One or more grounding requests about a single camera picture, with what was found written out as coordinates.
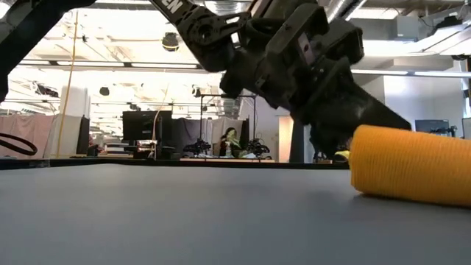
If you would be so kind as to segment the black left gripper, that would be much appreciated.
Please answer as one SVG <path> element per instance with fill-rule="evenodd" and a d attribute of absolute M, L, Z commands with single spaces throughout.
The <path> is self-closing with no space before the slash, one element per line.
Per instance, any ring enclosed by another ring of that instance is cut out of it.
<path fill-rule="evenodd" d="M 347 60 L 330 60 L 323 44 L 330 31 L 318 3 L 252 3 L 239 35 L 241 47 L 221 89 L 244 89 L 283 107 L 305 124 L 341 132 L 361 125 L 410 130 L 411 124 L 358 85 Z"/>

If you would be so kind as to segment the orange microfibre towel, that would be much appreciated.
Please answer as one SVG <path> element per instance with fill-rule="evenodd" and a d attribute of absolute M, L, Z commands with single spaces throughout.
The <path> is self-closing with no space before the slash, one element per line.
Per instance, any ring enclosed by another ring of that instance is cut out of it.
<path fill-rule="evenodd" d="M 471 208 L 471 140 L 361 125 L 349 167 L 364 194 Z"/>

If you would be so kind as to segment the black upright panel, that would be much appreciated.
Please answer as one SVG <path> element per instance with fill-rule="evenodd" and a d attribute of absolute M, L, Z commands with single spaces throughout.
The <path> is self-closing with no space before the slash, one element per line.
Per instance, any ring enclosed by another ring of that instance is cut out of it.
<path fill-rule="evenodd" d="M 304 163 L 304 125 L 294 120 L 289 163 Z"/>

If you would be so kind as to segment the lit beige pillar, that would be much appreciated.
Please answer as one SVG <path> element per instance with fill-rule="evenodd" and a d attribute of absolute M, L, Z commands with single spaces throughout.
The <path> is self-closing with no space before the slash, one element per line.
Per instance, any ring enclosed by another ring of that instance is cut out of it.
<path fill-rule="evenodd" d="M 280 163 L 288 163 L 291 152 L 291 138 L 294 121 L 290 116 L 280 116 L 278 124 L 278 159 Z"/>

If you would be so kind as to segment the small dark monitor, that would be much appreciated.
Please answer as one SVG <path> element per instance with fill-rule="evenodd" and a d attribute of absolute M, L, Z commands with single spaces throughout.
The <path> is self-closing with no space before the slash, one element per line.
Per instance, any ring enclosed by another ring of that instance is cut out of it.
<path fill-rule="evenodd" d="M 449 127 L 447 119 L 422 119 L 415 121 L 415 130 L 422 133 L 437 133 L 437 130 Z"/>

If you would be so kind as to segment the person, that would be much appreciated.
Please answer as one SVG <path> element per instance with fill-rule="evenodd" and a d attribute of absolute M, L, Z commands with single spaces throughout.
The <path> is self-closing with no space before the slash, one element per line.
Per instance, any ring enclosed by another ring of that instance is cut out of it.
<path fill-rule="evenodd" d="M 226 129 L 225 134 L 220 138 L 219 142 L 220 157 L 238 158 L 241 154 L 241 145 L 237 137 L 237 131 L 234 127 Z"/>

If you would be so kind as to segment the white curtain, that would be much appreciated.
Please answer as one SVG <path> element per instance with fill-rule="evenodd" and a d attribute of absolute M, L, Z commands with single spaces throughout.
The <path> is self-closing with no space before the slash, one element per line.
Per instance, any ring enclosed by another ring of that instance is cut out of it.
<path fill-rule="evenodd" d="M 234 127 L 237 131 L 237 137 L 239 142 L 241 141 L 241 134 L 242 134 L 242 120 L 235 120 L 229 118 L 220 118 L 213 120 L 213 129 L 212 129 L 212 139 L 211 144 L 213 145 L 213 153 L 214 155 L 219 156 L 219 142 L 220 138 L 225 134 L 225 131 L 229 127 Z"/>

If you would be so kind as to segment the grey curtain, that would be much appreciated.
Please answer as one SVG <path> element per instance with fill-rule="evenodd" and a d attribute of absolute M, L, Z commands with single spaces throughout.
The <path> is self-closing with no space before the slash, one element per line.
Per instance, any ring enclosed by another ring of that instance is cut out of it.
<path fill-rule="evenodd" d="M 182 156 L 192 156 L 191 152 L 184 152 L 187 145 L 195 144 L 198 139 L 202 139 L 209 144 L 212 142 L 213 125 L 212 120 L 203 119 L 174 119 L 172 121 L 172 142 L 175 152 Z"/>

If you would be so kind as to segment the black ceiling dome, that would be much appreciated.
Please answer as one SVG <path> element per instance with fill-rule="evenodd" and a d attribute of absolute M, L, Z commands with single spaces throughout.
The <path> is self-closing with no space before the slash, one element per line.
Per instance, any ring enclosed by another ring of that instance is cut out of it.
<path fill-rule="evenodd" d="M 162 47 L 168 52 L 176 52 L 180 47 L 177 34 L 174 32 L 166 32 L 161 43 Z"/>

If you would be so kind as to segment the long strip ceiling light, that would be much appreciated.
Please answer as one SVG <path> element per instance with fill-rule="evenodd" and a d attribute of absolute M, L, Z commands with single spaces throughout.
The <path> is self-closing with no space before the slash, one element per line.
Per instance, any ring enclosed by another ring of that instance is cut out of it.
<path fill-rule="evenodd" d="M 202 70 L 201 65 L 194 63 L 133 63 L 133 62 L 110 62 L 110 61 L 71 61 L 64 60 L 22 60 L 20 66 L 47 66 L 66 67 L 72 66 L 82 68 L 161 68 L 161 69 L 188 69 Z"/>

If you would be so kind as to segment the large black monitor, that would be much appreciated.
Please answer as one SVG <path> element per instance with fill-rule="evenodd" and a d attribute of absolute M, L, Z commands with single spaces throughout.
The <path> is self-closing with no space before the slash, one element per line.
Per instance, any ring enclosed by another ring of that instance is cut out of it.
<path fill-rule="evenodd" d="M 154 122 L 157 111 L 124 111 L 122 113 L 123 139 L 126 141 L 152 140 L 169 141 L 172 132 L 172 112 L 162 110 Z"/>

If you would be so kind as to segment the narrow black panel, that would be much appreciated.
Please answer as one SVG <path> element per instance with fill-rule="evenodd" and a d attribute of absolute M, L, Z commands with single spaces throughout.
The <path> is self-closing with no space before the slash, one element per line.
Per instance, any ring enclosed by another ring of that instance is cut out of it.
<path fill-rule="evenodd" d="M 77 139 L 77 150 L 78 155 L 86 155 L 88 153 L 90 137 L 90 119 L 82 116 L 80 119 L 79 135 Z"/>

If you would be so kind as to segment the pink curtain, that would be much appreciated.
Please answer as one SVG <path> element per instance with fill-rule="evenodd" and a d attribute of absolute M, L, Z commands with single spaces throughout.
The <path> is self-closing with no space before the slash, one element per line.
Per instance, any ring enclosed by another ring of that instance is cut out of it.
<path fill-rule="evenodd" d="M 23 138 L 38 148 L 35 155 L 27 156 L 0 146 L 0 158 L 6 156 L 17 159 L 42 158 L 53 120 L 54 116 L 43 114 L 0 116 L 0 133 Z"/>

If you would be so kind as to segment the silver smooth ceiling duct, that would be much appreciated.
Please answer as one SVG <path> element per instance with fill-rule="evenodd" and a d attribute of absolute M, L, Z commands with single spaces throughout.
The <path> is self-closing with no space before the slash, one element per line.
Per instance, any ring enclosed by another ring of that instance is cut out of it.
<path fill-rule="evenodd" d="M 327 6 L 327 20 L 331 22 L 336 18 L 349 21 L 353 13 L 361 8 L 368 0 L 330 0 Z"/>

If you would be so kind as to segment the black metal rig frame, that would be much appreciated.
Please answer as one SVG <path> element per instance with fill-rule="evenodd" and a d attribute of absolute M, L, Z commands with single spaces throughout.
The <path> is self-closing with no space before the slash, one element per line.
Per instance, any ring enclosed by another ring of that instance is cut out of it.
<path fill-rule="evenodd" d="M 200 103 L 200 105 L 199 105 L 199 118 L 200 118 L 200 121 L 202 121 L 203 119 L 208 119 L 208 120 L 212 120 L 212 123 L 213 123 L 213 120 L 220 119 L 220 118 L 227 118 L 227 117 L 224 117 L 224 116 L 217 116 L 216 111 L 215 111 L 215 104 L 212 102 L 214 97 L 223 97 L 223 98 L 230 99 L 230 97 L 225 95 L 225 94 L 216 95 L 216 94 L 203 93 L 201 95 L 200 99 L 199 99 L 199 103 Z M 254 99 L 254 97 L 253 96 L 239 96 L 239 97 L 236 97 L 235 99 L 240 100 L 240 107 L 241 107 L 241 103 L 245 99 Z M 245 119 L 243 119 L 243 118 L 240 117 L 240 114 L 238 114 L 238 118 L 236 120 L 242 120 L 243 121 L 241 141 L 240 141 L 240 143 L 241 143 L 241 154 L 238 158 L 248 158 L 250 156 L 254 156 L 253 154 L 248 153 L 248 151 L 247 151 L 247 144 L 250 141 L 250 136 L 251 136 L 250 132 L 249 132 L 249 129 L 250 129 L 249 123 L 251 122 L 252 118 L 249 116 L 249 117 L 246 117 Z M 213 145 L 212 144 L 210 144 L 210 145 L 211 145 L 211 149 L 208 150 L 205 155 L 210 155 L 211 157 L 215 157 L 215 158 L 234 158 L 234 157 L 219 157 L 217 155 L 214 155 Z"/>

